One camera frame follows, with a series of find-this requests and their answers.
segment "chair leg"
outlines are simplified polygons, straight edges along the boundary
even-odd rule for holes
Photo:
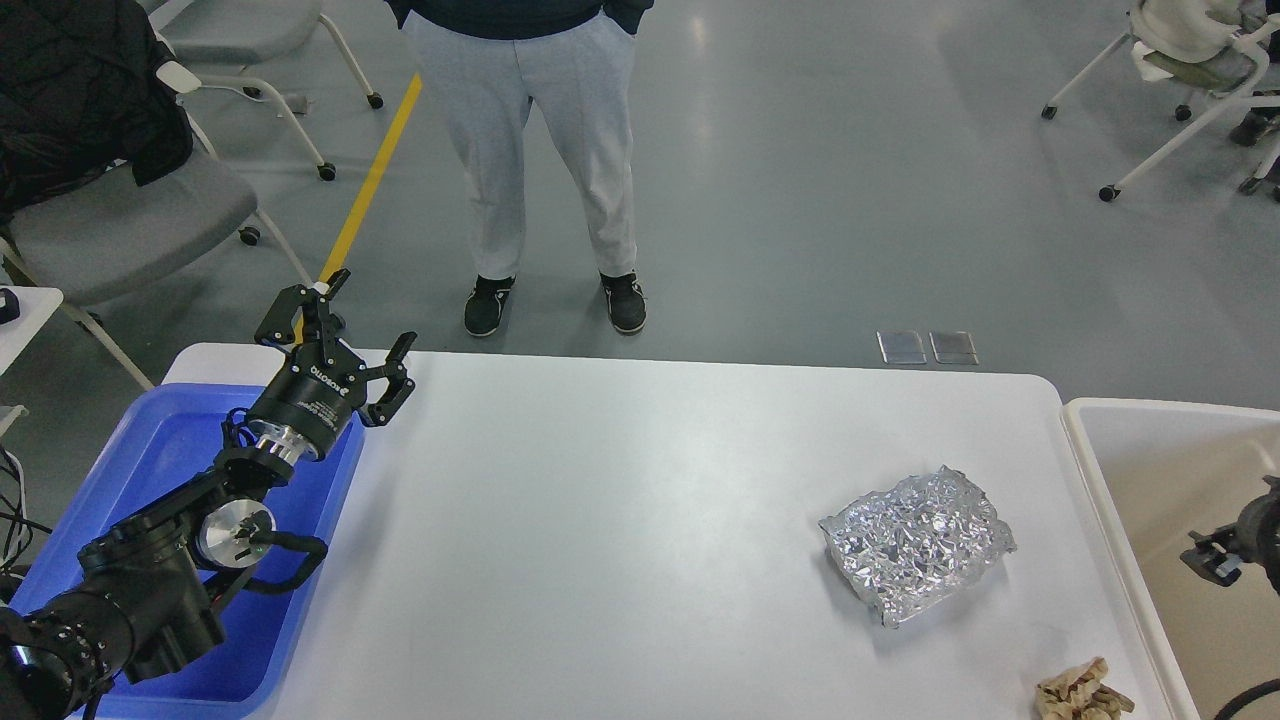
[[[200,146],[205,149],[205,152],[214,160],[219,160],[220,158],[218,158],[218,150],[214,149],[214,143],[209,140],[209,136],[205,135],[205,128],[200,127],[196,118],[191,117],[189,111],[187,113],[187,122],[191,123],[191,132],[196,136],[196,140],[200,141]]]
[[[4,255],[4,259],[14,269],[22,273],[28,282],[38,284],[36,277],[31,274],[31,269],[27,268],[27,264],[22,261],[22,256],[18,255],[17,249],[8,241],[8,238],[0,237],[0,255]],[[133,363],[133,360],[131,360],[129,356],[125,355],[123,350],[120,350],[120,346],[116,345],[115,340],[111,336],[106,334],[106,331],[102,329],[102,325],[97,324],[97,320],[95,320],[88,313],[65,301],[61,304],[60,309],[63,313],[70,315],[73,320],[83,325],[83,328],[88,331],[90,334],[97,338],[97,341],[102,343],[102,347],[105,347],[106,351],[111,354],[111,357],[115,357],[115,361],[119,363],[120,366],[123,366],[124,370],[129,373],[129,375],[132,375],[133,379],[140,386],[142,386],[143,392],[155,387],[155,384],[152,384],[151,380],[147,379],[147,375],[141,369],[138,369],[138,366]]]
[[[1065,86],[1062,86],[1062,90],[1057,91],[1057,95],[1050,97],[1048,102],[1044,104],[1044,109],[1041,110],[1041,117],[1044,118],[1046,120],[1053,119],[1053,115],[1057,114],[1057,104],[1062,100],[1062,97],[1066,96],[1066,94],[1070,92],[1076,85],[1079,85],[1080,81],[1085,78],[1085,76],[1092,73],[1093,68],[1098,67],[1098,64],[1102,63],[1102,60],[1106,60],[1108,56],[1111,56],[1112,53],[1119,50],[1120,46],[1124,45],[1130,37],[1133,36],[1129,35],[1128,32],[1124,32],[1120,35],[1120,37],[1112,40],[1111,45],[1103,47],[1102,53],[1098,53],[1097,58],[1089,60],[1089,64],[1084,65],[1084,69],[1075,73],[1075,77],[1071,78],[1071,81],[1068,82]]]
[[[109,336],[106,331],[102,329],[102,325],[97,324],[97,320],[91,318],[88,313],[86,313],[81,307],[77,307],[76,305],[72,305],[70,302],[63,302],[61,310],[68,315],[70,315],[73,320],[83,325],[83,328],[88,331],[90,334],[97,338],[97,341],[102,343],[102,347],[105,347],[106,351],[111,354],[111,357],[115,357],[115,361],[119,363],[120,366],[123,366],[124,370],[128,372],[129,375],[132,375],[133,379],[140,386],[142,386],[143,392],[156,387],[155,384],[152,384],[150,379],[147,379],[147,375],[141,369],[138,369],[138,366],[133,363],[133,360],[124,354],[124,350],[120,350],[120,346],[116,345],[115,338]]]
[[[338,177],[337,169],[334,168],[333,163],[325,161],[324,156],[320,155],[320,151],[316,150],[315,143],[311,142],[311,136],[307,135],[307,131],[302,129],[302,123],[300,123],[298,119],[293,117],[293,111],[289,110],[289,104],[285,102],[284,96],[280,95],[278,90],[271,87],[270,83],[268,83],[264,79],[248,76],[232,77],[232,76],[202,74],[198,77],[200,81],[205,83],[206,87],[214,87],[218,90],[230,90],[233,92],[238,92],[239,88],[242,87],[255,87],[262,91],[271,100],[271,102],[274,102],[275,106],[279,109],[280,117],[283,117],[285,122],[289,123],[289,127],[293,128],[293,132],[298,137],[301,137],[302,142],[307,146],[307,154],[311,155],[311,160],[316,165],[316,170],[320,173],[320,179],[332,181],[333,178]]]
[[[280,246],[280,250],[289,259],[289,263],[293,264],[293,269],[297,270],[298,277],[302,278],[302,284],[310,286],[314,282],[311,275],[307,274],[307,269],[302,265],[302,261],[298,260],[298,255],[293,251],[293,246],[284,238],[284,233],[282,233],[280,228],[275,225],[275,220],[273,220],[271,217],[268,215],[261,208],[253,210],[253,214],[257,215],[257,219],[264,227],[266,227],[266,231],[271,233],[271,237],[275,238],[276,245]]]
[[[356,82],[360,83],[360,88],[365,91],[365,99],[369,100],[369,105],[376,110],[383,106],[383,96],[374,92],[374,86],[369,85],[369,78],[365,77],[365,70],[360,69],[360,63],[356,61],[356,55],[352,54],[351,46],[347,45],[347,40],[342,36],[342,31],[334,24],[329,15],[320,13],[320,24],[329,31],[333,37],[334,44],[338,46],[338,51],[342,53],[342,59],[347,61],[347,67],[351,68],[351,74],[356,77]]]
[[[1147,174],[1147,170],[1149,170],[1151,168],[1156,167],[1156,164],[1160,163],[1161,160],[1164,160],[1165,158],[1167,158],[1170,152],[1172,152],[1174,150],[1178,150],[1179,147],[1181,147],[1181,145],[1184,142],[1187,142],[1188,140],[1190,140],[1193,135],[1196,135],[1197,132],[1199,132],[1201,128],[1203,128],[1208,123],[1213,122],[1219,115],[1221,115],[1226,110],[1229,110],[1231,108],[1239,109],[1242,106],[1244,106],[1243,102],[1233,102],[1233,101],[1229,101],[1229,100],[1222,100],[1220,102],[1213,104],[1213,106],[1211,106],[1208,110],[1204,110],[1204,113],[1201,114],[1201,117],[1196,118],[1192,122],[1192,124],[1189,124],[1185,128],[1183,128],[1183,131],[1179,132],[1178,135],[1175,135],[1172,138],[1170,138],[1169,142],[1161,145],[1158,150],[1156,150],[1155,152],[1152,152],[1137,168],[1134,168],[1133,170],[1129,170],[1129,174],[1126,174],[1125,177],[1120,178],[1116,183],[1108,184],[1108,186],[1103,187],[1102,190],[1100,190],[1098,191],[1098,197],[1103,202],[1110,202],[1110,201],[1115,200],[1115,197],[1117,195],[1120,195],[1121,190],[1129,187],[1130,184],[1134,183],[1134,181],[1137,181],[1142,176]]]

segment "person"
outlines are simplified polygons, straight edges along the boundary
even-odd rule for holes
[[[1263,4],[1268,15],[1280,13],[1280,0],[1266,0]],[[1272,64],[1280,61],[1280,37],[1272,35],[1267,41],[1267,59]],[[1280,91],[1276,90],[1258,90],[1253,92],[1254,95],[1277,95]],[[1253,147],[1260,140],[1271,135],[1277,128],[1280,128],[1280,108],[1253,108],[1244,114],[1240,124],[1231,128],[1228,133],[1228,138],[1231,142],[1242,147]],[[1272,168],[1268,176],[1274,176],[1276,168]]]
[[[463,325],[494,333],[525,243],[524,128],[536,102],[582,196],[609,320],[645,324],[636,279],[627,86],[653,0],[387,0],[462,160],[475,288]]]

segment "black cable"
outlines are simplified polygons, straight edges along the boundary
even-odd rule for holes
[[[284,594],[298,589],[302,587],[302,583],[307,582],[311,573],[315,573],[316,568],[320,566],[325,555],[329,553],[329,546],[325,544],[323,539],[310,536],[296,536],[293,533],[259,530],[253,533],[250,542],[274,544],[292,552],[302,552],[306,555],[306,557],[302,559],[302,562],[298,564],[298,569],[294,570],[293,577],[287,580],[271,583],[251,578],[247,583],[244,583],[244,589],[259,594]]]
[[[9,562],[0,565],[0,575],[9,574],[13,571],[14,568],[17,568],[18,561],[22,559],[22,553],[27,552],[27,548],[31,547],[31,543],[32,543],[31,538],[28,538],[27,542],[22,541],[18,542],[18,548],[13,553],[13,557],[9,559]]]
[[[13,510],[13,514],[14,514],[15,518],[20,518],[23,515],[20,480],[19,480],[19,488],[18,488],[18,503],[14,505],[14,503],[9,502],[9,498],[4,498],[4,505],[6,507],[9,507],[9,510]],[[20,525],[15,520],[10,520],[10,523],[9,523],[9,530],[5,533],[5,537],[4,537],[4,548],[3,548],[3,552],[4,552],[3,556],[4,557],[10,557],[10,561],[6,562],[0,569],[6,569],[8,565],[13,564],[13,561],[15,561],[18,559],[18,553],[13,552],[13,548],[14,548],[14,539],[15,538],[18,539],[18,544],[19,546],[22,544],[22,530],[19,530],[19,528],[20,528]]]
[[[45,525],[41,525],[40,523],[37,523],[35,520],[28,520],[26,518],[19,518],[17,515],[10,515],[8,512],[0,512],[0,520],[9,520],[10,523],[20,523],[20,524],[27,525],[28,528],[31,528],[33,530],[40,530],[40,532],[45,533],[46,536],[54,534],[54,529],[52,528],[46,528]]]
[[[1253,685],[1243,693],[1233,697],[1226,705],[1222,706],[1222,710],[1217,711],[1213,720],[1230,720],[1231,717],[1235,717],[1235,714],[1243,710],[1244,706],[1274,692],[1280,692],[1280,678],[1258,683],[1257,685]]]
[[[9,455],[9,451],[5,450],[3,445],[0,445],[0,456],[4,457],[4,462],[5,462],[5,465],[8,465],[8,468],[0,468],[0,469],[3,469],[4,471],[9,473],[14,478],[17,478],[18,477],[18,466],[14,465],[13,457]]]
[[[236,420],[237,414],[248,415],[248,407],[232,407],[223,420],[223,447],[248,447],[257,442],[253,433],[248,430],[247,420]]]
[[[84,705],[84,714],[81,720],[93,720],[97,717],[97,706],[102,702],[102,696],[106,693],[95,693],[93,697]]]

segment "gray chair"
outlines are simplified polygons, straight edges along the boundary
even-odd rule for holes
[[[165,3],[141,0],[147,13],[154,13]],[[248,67],[302,46],[317,23],[329,31],[338,45],[369,105],[375,110],[381,108],[383,97],[369,85],[338,26],[320,12],[320,0],[193,0],[160,28],[160,35],[178,61],[195,70],[205,87],[243,92],[253,100],[265,97],[274,104],[306,145],[320,178],[330,181],[337,177],[337,169],[333,163],[325,161],[293,117],[305,111],[305,99],[301,104],[291,104],[266,81],[243,74]],[[241,74],[210,74],[198,69],[202,65],[239,65]]]
[[[0,254],[18,284],[63,291],[61,309],[93,334],[142,386],[137,364],[82,306],[125,295],[191,264],[239,228],[255,245],[251,217],[270,231],[302,278],[311,279],[278,228],[257,209],[253,188],[230,168],[196,150],[177,170],[137,187],[120,165],[67,195],[18,210],[4,228]]]

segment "brown paper scrap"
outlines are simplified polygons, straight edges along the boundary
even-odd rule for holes
[[[1128,697],[1102,684],[1107,661],[1101,657],[1069,667],[1036,685],[1036,710],[1041,720],[1119,720],[1133,712]]]

